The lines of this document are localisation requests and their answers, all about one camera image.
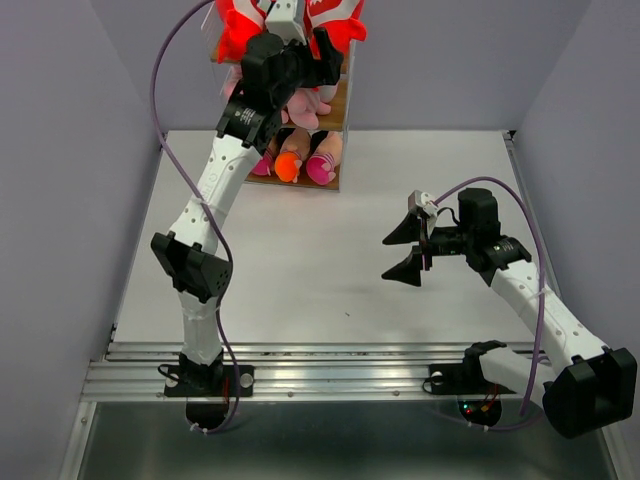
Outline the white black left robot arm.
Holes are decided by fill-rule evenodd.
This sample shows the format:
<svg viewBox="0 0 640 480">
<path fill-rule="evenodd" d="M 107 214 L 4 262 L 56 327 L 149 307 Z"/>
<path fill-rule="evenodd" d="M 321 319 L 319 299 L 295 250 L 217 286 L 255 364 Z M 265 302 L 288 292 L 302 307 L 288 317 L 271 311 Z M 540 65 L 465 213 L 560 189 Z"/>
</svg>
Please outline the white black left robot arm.
<svg viewBox="0 0 640 480">
<path fill-rule="evenodd" d="M 251 38 L 235 84 L 216 127 L 211 152 L 200 179 L 189 184 L 192 195 L 165 234 L 151 249 L 179 293 L 184 325 L 180 361 L 191 366 L 188 382 L 199 393 L 215 392 L 222 382 L 223 347 L 220 300 L 233 273 L 233 260 L 219 258 L 228 246 L 221 228 L 246 177 L 281 128 L 281 113 L 302 87 L 334 85 L 343 54 L 324 28 L 316 28 L 317 46 L 272 33 Z"/>
</svg>

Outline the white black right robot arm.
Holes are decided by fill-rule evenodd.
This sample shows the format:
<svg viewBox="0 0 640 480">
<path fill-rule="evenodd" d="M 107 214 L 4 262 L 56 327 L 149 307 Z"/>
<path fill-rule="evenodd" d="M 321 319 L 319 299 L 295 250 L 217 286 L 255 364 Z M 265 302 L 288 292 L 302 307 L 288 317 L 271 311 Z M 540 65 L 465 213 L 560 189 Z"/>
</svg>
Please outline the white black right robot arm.
<svg viewBox="0 0 640 480">
<path fill-rule="evenodd" d="M 613 349 L 591 333 L 551 290 L 542 263 L 524 245 L 503 234 L 498 202 L 483 188 L 458 193 L 452 225 L 440 227 L 443 212 L 433 196 L 413 192 L 408 212 L 384 239 L 408 244 L 410 254 L 382 279 L 418 287 L 436 257 L 461 256 L 501 297 L 534 336 L 529 358 L 499 340 L 475 342 L 461 361 L 428 368 L 423 388 L 456 395 L 470 425 L 498 429 L 503 393 L 538 406 L 566 439 L 628 419 L 633 412 L 638 364 L 625 348 Z"/>
</svg>

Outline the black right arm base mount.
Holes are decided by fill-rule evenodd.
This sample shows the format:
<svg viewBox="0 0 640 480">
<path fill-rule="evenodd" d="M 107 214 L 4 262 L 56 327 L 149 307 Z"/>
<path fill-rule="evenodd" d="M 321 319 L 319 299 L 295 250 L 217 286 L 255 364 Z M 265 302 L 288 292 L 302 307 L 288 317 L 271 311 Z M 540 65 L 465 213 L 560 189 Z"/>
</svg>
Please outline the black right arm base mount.
<svg viewBox="0 0 640 480">
<path fill-rule="evenodd" d="M 482 373 L 480 357 L 505 344 L 496 340 L 476 342 L 464 351 L 458 363 L 428 366 L 422 389 L 433 395 L 455 395 L 462 419 L 472 426 L 495 427 L 502 415 L 500 395 L 509 390 L 490 382 Z"/>
</svg>

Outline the pink pig plush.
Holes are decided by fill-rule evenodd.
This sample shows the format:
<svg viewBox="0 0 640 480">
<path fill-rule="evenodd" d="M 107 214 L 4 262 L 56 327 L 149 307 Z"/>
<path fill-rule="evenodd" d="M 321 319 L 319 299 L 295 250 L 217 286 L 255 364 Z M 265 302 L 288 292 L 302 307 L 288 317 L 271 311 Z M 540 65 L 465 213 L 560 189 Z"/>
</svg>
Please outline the pink pig plush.
<svg viewBox="0 0 640 480">
<path fill-rule="evenodd" d="M 241 67 L 239 65 L 232 65 L 222 87 L 222 94 L 226 101 L 230 99 L 235 87 L 242 78 Z"/>
<path fill-rule="evenodd" d="M 317 130 L 319 117 L 331 112 L 330 102 L 336 91 L 336 85 L 297 89 L 282 111 L 283 122 L 306 130 Z"/>
</svg>

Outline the red fish plush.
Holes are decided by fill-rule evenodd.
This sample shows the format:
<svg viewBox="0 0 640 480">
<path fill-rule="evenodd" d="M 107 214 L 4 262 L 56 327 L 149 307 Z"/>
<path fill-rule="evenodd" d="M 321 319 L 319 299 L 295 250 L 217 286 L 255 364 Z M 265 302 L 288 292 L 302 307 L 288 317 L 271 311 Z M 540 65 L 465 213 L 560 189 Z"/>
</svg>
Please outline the red fish plush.
<svg viewBox="0 0 640 480">
<path fill-rule="evenodd" d="M 264 31 L 266 13 L 256 0 L 217 1 L 216 9 L 223 24 L 217 62 L 239 62 L 247 42 Z"/>
</svg>

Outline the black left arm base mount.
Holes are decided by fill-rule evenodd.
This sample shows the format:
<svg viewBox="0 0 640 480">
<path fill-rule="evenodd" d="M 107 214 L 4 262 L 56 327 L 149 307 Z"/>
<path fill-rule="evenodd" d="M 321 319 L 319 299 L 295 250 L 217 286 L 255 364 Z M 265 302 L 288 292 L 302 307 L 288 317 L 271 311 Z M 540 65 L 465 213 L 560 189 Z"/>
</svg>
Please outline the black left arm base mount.
<svg viewBox="0 0 640 480">
<path fill-rule="evenodd" d="M 178 365 L 160 364 L 158 373 L 164 377 L 163 395 L 185 399 L 185 418 L 191 431 L 212 435 L 221 433 L 234 419 L 240 398 L 253 396 L 255 368 L 241 364 L 218 364 L 212 373 L 190 378 Z"/>
</svg>

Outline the boy doll pink shorts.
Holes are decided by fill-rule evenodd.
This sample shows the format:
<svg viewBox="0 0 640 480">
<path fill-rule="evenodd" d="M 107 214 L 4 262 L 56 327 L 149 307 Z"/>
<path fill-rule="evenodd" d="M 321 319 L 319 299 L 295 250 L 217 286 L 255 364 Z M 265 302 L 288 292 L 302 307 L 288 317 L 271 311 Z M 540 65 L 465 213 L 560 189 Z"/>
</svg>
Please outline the boy doll pink shorts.
<svg viewBox="0 0 640 480">
<path fill-rule="evenodd" d="M 270 149 L 267 149 L 260 161 L 252 169 L 251 173 L 256 176 L 270 176 L 274 168 L 274 156 Z"/>
</svg>

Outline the red shark plush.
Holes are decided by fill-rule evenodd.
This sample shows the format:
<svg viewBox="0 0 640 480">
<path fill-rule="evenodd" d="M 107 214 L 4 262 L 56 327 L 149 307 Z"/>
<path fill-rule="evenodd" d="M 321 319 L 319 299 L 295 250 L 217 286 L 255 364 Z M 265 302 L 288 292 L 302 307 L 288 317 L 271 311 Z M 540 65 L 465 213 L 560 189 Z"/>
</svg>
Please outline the red shark plush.
<svg viewBox="0 0 640 480">
<path fill-rule="evenodd" d="M 310 0 L 306 20 L 311 30 L 324 28 L 332 46 L 347 55 L 353 41 L 363 42 L 367 28 L 361 21 L 364 0 Z"/>
</svg>

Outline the boy doll orange shorts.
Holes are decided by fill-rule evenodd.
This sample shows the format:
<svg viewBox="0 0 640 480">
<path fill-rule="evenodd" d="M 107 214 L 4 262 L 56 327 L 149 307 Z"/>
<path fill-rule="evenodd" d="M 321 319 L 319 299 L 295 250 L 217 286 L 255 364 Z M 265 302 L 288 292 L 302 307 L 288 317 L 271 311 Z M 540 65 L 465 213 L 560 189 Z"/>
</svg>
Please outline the boy doll orange shorts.
<svg viewBox="0 0 640 480">
<path fill-rule="evenodd" d="M 280 181 L 296 183 L 302 165 L 311 150 L 311 135 L 303 128 L 295 128 L 284 139 L 275 159 L 275 173 Z"/>
</svg>

